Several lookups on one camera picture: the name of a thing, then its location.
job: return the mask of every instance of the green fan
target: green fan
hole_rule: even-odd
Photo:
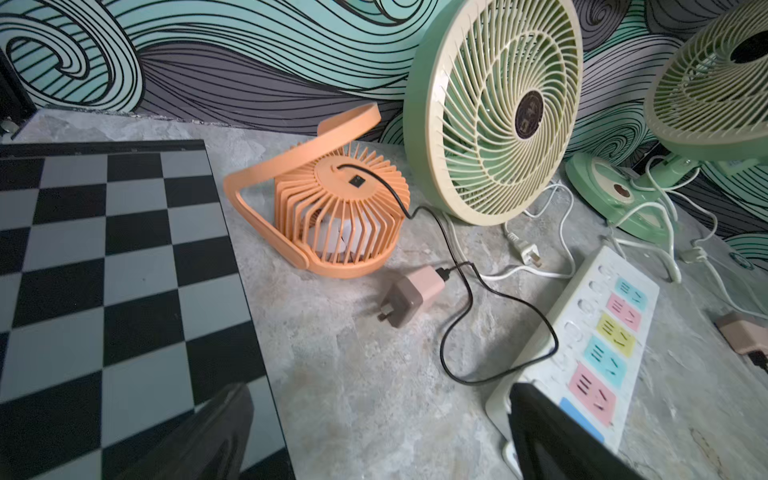
[[[566,163],[578,192],[610,223],[658,202],[661,189],[702,162],[729,177],[768,164],[768,2],[743,4],[696,33],[656,77],[644,108],[648,127],[672,152],[650,174],[632,181],[584,152]],[[668,239],[654,209],[639,210],[620,228],[653,243]]]
[[[424,35],[403,106],[406,153],[429,201],[496,225],[547,186],[581,92],[571,0],[454,0]]]

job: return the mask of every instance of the usb fan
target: usb fan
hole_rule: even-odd
[[[337,278],[366,275],[395,249],[405,219],[391,193],[354,164],[379,175],[407,207],[410,193],[400,172],[375,151],[351,143],[381,120],[376,104],[328,118],[317,138],[224,178],[235,209],[296,268]],[[240,191],[275,180],[275,224]]]

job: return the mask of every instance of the gray stone countertop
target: gray stone countertop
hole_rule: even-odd
[[[305,137],[46,109],[15,143],[194,138],[206,143],[297,478],[514,478],[499,454],[502,436],[485,415],[485,400],[495,386],[461,386],[439,363],[442,332],[465,305],[462,283],[449,281],[437,303],[406,328],[376,319],[377,302],[399,273],[448,264],[430,217],[405,224],[381,270],[355,280],[323,278],[291,267],[221,191],[228,173],[268,160]],[[412,205],[423,203],[402,147],[372,147],[404,173]],[[272,217],[271,183],[250,188],[243,197]],[[533,208],[542,203],[539,199]],[[539,245],[547,270],[568,268],[557,235],[567,205],[566,195],[557,194],[541,218],[520,216],[510,223],[512,231]],[[677,245],[684,248],[704,228],[682,210],[680,217]],[[481,271],[517,263],[500,227],[457,230]],[[607,228],[577,196],[564,233],[578,265],[601,245]],[[738,268],[723,241],[713,239],[705,247]],[[626,251],[661,292],[620,457],[649,480],[768,478],[768,376],[736,355],[712,325],[730,311],[713,279],[703,265],[680,263],[683,282],[672,284],[655,255]],[[741,274],[766,297],[765,272]],[[724,272],[723,278],[735,301],[756,309],[733,274]],[[495,286],[547,311],[566,284],[519,273]],[[465,376],[487,376],[511,365],[539,320],[522,306],[489,296],[477,283],[473,290],[475,308],[452,333],[447,360]]]

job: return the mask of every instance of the black cable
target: black cable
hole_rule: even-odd
[[[445,330],[445,333],[443,333],[442,339],[440,340],[440,363],[442,364],[442,369],[445,370],[445,374],[446,375],[451,377],[452,380],[454,380],[454,381],[456,381],[458,383],[461,383],[462,385],[470,385],[470,386],[471,385],[483,385],[485,383],[494,382],[495,380],[498,380],[500,378],[506,377],[507,375],[510,375],[510,374],[515,373],[515,372],[517,372],[519,370],[522,370],[523,368],[525,368],[527,366],[530,366],[530,365],[533,365],[534,363],[538,363],[538,362],[540,362],[542,360],[546,360],[546,359],[550,358],[551,356],[553,356],[555,353],[557,353],[558,349],[560,348],[560,341],[558,340],[558,335],[557,335],[557,333],[555,333],[554,328],[552,328],[552,324],[549,323],[549,320],[547,319],[546,315],[543,314],[538,308],[536,308],[535,305],[533,305],[533,304],[523,300],[522,298],[518,298],[518,297],[512,296],[512,295],[508,295],[506,293],[499,292],[497,290],[493,290],[482,279],[482,276],[480,276],[480,272],[478,272],[478,268],[475,266],[475,264],[473,262],[466,261],[466,262],[459,263],[456,260],[456,255],[453,253],[453,248],[451,247],[451,242],[448,240],[448,234],[445,232],[445,228],[442,226],[442,223],[440,223],[440,220],[437,218],[437,214],[435,213],[434,210],[432,210],[432,208],[430,208],[430,207],[428,207],[426,205],[419,205],[416,209],[414,209],[413,213],[410,214],[408,212],[408,209],[406,208],[405,204],[402,202],[402,200],[400,200],[400,196],[397,194],[397,192],[395,192],[395,189],[393,189],[392,186],[390,186],[387,183],[387,181],[384,180],[383,178],[381,178],[379,175],[373,173],[372,171],[368,170],[367,168],[360,167],[359,165],[354,165],[354,164],[341,164],[341,165],[338,166],[338,168],[354,168],[355,170],[360,170],[362,172],[365,172],[366,174],[370,175],[371,177],[377,179],[377,181],[380,182],[381,185],[383,185],[384,187],[386,187],[387,190],[389,190],[389,192],[392,194],[392,196],[397,201],[397,204],[400,206],[400,210],[402,210],[402,214],[405,215],[407,219],[412,220],[413,217],[415,217],[416,214],[419,211],[424,210],[424,211],[428,212],[432,216],[432,218],[435,219],[435,222],[437,223],[438,227],[440,227],[440,232],[442,233],[442,237],[445,240],[445,245],[448,247],[448,252],[450,252],[451,259],[453,260],[453,266],[451,266],[451,267],[449,267],[447,269],[440,269],[440,270],[443,270],[446,275],[447,275],[447,273],[449,273],[449,272],[451,272],[453,270],[457,270],[459,276],[461,276],[462,281],[464,282],[464,286],[467,289],[467,297],[468,297],[467,307],[464,308],[464,311],[462,311],[458,315],[458,317],[456,317],[456,320],[454,320],[448,326],[448,329]],[[527,362],[523,362],[520,365],[513,366],[510,369],[506,369],[505,371],[497,373],[496,375],[490,376],[487,379],[464,380],[464,379],[454,375],[453,372],[451,372],[451,369],[448,367],[448,364],[445,362],[445,343],[448,340],[448,335],[451,333],[451,331],[454,329],[454,327],[456,327],[456,325],[458,325],[458,323],[461,322],[464,319],[464,317],[467,316],[467,314],[469,314],[469,311],[472,310],[472,307],[475,304],[475,297],[474,297],[474,295],[472,295],[472,288],[469,286],[469,281],[467,280],[467,277],[466,277],[466,275],[464,274],[464,272],[462,271],[462,268],[461,268],[463,266],[470,266],[472,268],[472,270],[475,272],[475,276],[477,277],[478,281],[480,282],[480,285],[482,285],[482,287],[485,288],[487,291],[489,291],[489,292],[491,292],[491,293],[493,293],[495,295],[498,295],[498,296],[501,296],[501,297],[504,297],[504,298],[507,298],[507,299],[510,299],[510,300],[514,300],[515,302],[522,303],[523,305],[526,305],[531,310],[536,312],[536,314],[541,317],[541,320],[544,321],[544,324],[547,326],[547,329],[549,329],[549,333],[552,335],[552,339],[554,340],[554,346],[552,347],[552,350],[550,350],[549,353],[545,353],[544,355],[539,356],[539,357],[537,357],[537,358],[535,358],[533,360],[528,360]]]

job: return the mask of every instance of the chessboard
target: chessboard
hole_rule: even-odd
[[[111,479],[246,383],[293,478],[203,141],[0,146],[0,477]]]

